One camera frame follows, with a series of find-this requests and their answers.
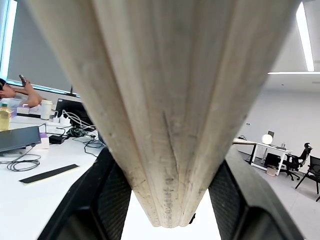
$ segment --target person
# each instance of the person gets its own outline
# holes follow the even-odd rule
[[[19,96],[17,93],[26,95],[27,97]],[[10,108],[22,105],[34,108],[40,105],[42,100],[46,99],[35,91],[29,80],[26,81],[24,88],[15,88],[0,78],[0,103],[7,103]]]

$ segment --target ceiling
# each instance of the ceiling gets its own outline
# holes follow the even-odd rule
[[[314,71],[320,72],[320,0],[303,1],[309,30]],[[306,72],[307,65],[297,21],[283,43],[270,72]],[[268,75],[264,89],[280,91],[320,92],[320,75]]]

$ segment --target black office chair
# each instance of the black office chair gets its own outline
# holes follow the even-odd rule
[[[308,178],[316,182],[316,192],[317,194],[319,194],[318,183],[320,183],[320,158],[310,156],[310,165],[308,165],[308,167],[309,167],[308,172],[304,175],[304,177],[301,179],[301,181],[298,183],[295,189],[299,187],[299,185],[302,183],[302,181],[305,178]]]
[[[309,146],[309,142],[304,144],[304,150],[301,154],[301,156],[296,156],[292,154],[286,154],[286,160],[283,161],[283,165],[286,166],[285,169],[281,169],[281,172],[285,172],[287,176],[291,177],[291,180],[294,181],[294,176],[296,176],[296,179],[299,181],[300,177],[295,174],[293,171],[298,172],[299,168],[302,168],[303,165],[305,165],[307,158],[309,157],[312,147]]]

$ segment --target wood grain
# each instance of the wood grain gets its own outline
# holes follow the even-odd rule
[[[154,226],[186,226],[296,0],[29,0]]]

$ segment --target bottle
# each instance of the bottle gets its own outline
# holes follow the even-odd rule
[[[9,122],[11,117],[11,110],[7,103],[2,103],[0,108],[0,132],[9,130]]]

